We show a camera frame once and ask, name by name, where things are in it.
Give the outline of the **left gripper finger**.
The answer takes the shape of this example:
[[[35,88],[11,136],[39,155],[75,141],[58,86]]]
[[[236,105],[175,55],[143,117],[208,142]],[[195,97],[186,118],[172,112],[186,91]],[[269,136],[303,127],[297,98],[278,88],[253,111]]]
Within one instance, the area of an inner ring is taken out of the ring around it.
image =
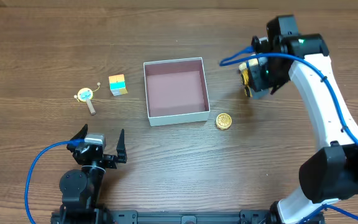
[[[88,125],[85,124],[81,128],[81,130],[70,139],[70,143],[67,144],[67,149],[70,152],[73,152],[77,148],[77,146],[80,144],[80,141],[85,140],[87,133],[88,133]]]
[[[116,146],[117,151],[117,163],[125,164],[127,162],[127,152],[124,138],[124,129],[121,129],[119,140]]]

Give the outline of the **round yellow gear toy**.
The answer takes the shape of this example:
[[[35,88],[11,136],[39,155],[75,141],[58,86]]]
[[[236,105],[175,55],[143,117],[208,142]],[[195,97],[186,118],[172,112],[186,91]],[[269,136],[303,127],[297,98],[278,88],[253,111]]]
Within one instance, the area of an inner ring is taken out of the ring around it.
[[[220,130],[225,130],[230,128],[231,124],[232,124],[232,118],[227,113],[221,113],[216,117],[216,126]]]

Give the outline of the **pastel colour puzzle cube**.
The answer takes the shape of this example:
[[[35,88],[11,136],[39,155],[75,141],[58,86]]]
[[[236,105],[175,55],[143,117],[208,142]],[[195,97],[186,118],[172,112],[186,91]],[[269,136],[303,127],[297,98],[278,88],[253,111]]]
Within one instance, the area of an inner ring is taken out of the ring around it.
[[[109,88],[114,96],[127,94],[124,74],[109,76]]]

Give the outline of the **grey yellow toy truck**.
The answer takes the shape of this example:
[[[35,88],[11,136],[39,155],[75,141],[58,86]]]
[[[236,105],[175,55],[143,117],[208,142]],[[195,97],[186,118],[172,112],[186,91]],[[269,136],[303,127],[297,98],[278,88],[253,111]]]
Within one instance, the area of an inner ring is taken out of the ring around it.
[[[240,69],[240,76],[246,97],[259,99],[269,94],[268,82],[264,80],[265,70],[261,66]]]

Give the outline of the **small wooden rattle drum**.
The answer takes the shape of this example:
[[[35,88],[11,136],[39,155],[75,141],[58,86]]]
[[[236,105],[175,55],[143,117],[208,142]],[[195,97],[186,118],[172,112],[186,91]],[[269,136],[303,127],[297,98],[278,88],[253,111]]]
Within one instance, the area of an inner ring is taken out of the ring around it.
[[[96,114],[96,110],[92,104],[92,99],[94,98],[94,93],[100,89],[101,83],[97,82],[97,86],[98,87],[95,90],[88,87],[81,88],[77,94],[73,96],[77,102],[86,103],[91,116]]]

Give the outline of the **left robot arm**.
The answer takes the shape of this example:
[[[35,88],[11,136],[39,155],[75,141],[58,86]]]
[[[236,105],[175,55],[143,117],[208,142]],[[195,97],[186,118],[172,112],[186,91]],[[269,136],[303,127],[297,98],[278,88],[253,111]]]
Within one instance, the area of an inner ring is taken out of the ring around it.
[[[116,155],[105,154],[105,147],[105,136],[89,134],[87,124],[71,138],[67,149],[81,168],[69,170],[61,177],[62,205],[52,213],[51,224],[114,223],[110,210],[98,200],[106,170],[127,162],[124,130],[119,135]]]

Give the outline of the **white plush duck toy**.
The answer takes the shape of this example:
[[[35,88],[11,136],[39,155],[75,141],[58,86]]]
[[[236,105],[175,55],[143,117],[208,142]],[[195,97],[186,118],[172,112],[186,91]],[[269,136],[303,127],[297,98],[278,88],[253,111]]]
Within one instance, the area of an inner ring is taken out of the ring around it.
[[[260,73],[262,70],[265,70],[264,67],[267,61],[266,57],[246,60],[239,65],[239,71],[250,70],[252,73]]]

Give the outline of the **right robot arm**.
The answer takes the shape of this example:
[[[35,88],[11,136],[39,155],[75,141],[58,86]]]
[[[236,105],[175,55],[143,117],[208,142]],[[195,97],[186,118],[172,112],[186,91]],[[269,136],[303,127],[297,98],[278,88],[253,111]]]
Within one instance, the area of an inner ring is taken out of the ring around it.
[[[299,33],[292,15],[268,22],[254,37],[256,59],[243,76],[249,96],[297,87],[313,126],[316,153],[299,169],[299,187],[272,204],[267,223],[317,223],[328,205],[358,194],[358,125],[334,79],[328,47],[319,34]]]

